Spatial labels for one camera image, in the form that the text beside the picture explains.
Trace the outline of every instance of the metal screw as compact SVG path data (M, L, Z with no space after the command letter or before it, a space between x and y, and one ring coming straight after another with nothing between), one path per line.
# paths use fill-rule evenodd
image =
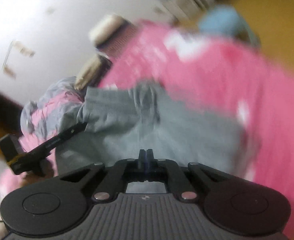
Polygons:
M98 192L94 195L97 200L107 200L109 199L109 194L107 192Z
M186 191L182 193L182 198L189 200L189 199L195 199L197 197L197 194L192 191Z

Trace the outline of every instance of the yellow tape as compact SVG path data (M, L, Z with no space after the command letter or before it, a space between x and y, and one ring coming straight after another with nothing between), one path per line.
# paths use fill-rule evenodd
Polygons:
M20 157L25 156L25 154L18 154L14 158L12 158L9 162L7 162L8 166L11 166L13 163L17 162Z

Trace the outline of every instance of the white print on shirt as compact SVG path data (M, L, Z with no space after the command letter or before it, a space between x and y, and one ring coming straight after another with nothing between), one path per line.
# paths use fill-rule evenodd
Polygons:
M245 101L238 102L237 120L243 127L247 127L249 123L249 107Z
M116 84L105 85L104 89L106 89L106 90L118 90Z
M178 31L169 33L164 39L164 45L171 51L174 49L181 62L198 58L210 44L210 39L202 35L181 34Z

